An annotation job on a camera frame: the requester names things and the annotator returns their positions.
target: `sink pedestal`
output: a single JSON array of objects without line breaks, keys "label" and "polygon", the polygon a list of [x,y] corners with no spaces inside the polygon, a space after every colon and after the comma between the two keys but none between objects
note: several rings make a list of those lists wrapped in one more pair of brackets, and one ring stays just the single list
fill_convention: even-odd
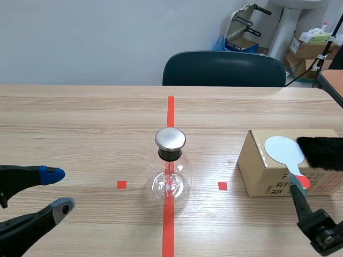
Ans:
[{"label": "sink pedestal", "polygon": [[277,32],[272,42],[271,50],[268,54],[270,57],[281,61],[281,63],[284,62],[301,10],[302,9],[286,7],[284,9],[284,15],[280,20]]}]

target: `wooden desk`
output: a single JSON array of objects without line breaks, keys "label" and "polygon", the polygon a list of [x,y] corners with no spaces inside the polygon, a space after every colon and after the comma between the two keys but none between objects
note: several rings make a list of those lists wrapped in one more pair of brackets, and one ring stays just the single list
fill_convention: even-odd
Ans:
[{"label": "wooden desk", "polygon": [[321,71],[318,80],[332,98],[343,107],[343,70]]},{"label": "wooden desk", "polygon": [[[292,199],[249,198],[236,161],[248,129],[332,128],[343,136],[343,110],[324,91],[0,86],[1,163],[67,172],[58,184],[15,195],[0,220],[63,196],[77,204],[26,256],[161,256],[163,207],[146,194],[145,169],[155,133],[166,126],[168,95],[194,168],[188,201],[175,206],[175,256],[319,256],[296,226]],[[117,190],[117,180],[128,189]],[[343,220],[343,191],[310,204]]]}]

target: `glass jar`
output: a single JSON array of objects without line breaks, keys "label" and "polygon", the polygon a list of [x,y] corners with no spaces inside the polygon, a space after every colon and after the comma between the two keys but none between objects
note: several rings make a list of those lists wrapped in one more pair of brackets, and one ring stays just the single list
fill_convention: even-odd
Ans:
[{"label": "glass jar", "polygon": [[147,166],[147,190],[158,200],[181,201],[188,196],[193,180],[192,165],[181,151],[186,136],[177,128],[167,127],[157,132],[155,143],[159,149]]}]

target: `metal lid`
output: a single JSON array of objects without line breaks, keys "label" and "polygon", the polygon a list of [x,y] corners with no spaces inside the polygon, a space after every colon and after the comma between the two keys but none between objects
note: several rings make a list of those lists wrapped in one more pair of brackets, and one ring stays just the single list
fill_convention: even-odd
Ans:
[{"label": "metal lid", "polygon": [[166,127],[157,132],[155,142],[160,149],[167,152],[174,152],[184,147],[186,136],[177,128]]}]

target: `chair backrest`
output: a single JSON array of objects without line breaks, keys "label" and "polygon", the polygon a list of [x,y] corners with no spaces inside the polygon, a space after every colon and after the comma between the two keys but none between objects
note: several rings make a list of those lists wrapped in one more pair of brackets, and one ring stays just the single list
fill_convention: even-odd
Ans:
[{"label": "chair backrest", "polygon": [[196,51],[174,55],[163,73],[164,86],[284,87],[276,59],[242,52]]}]

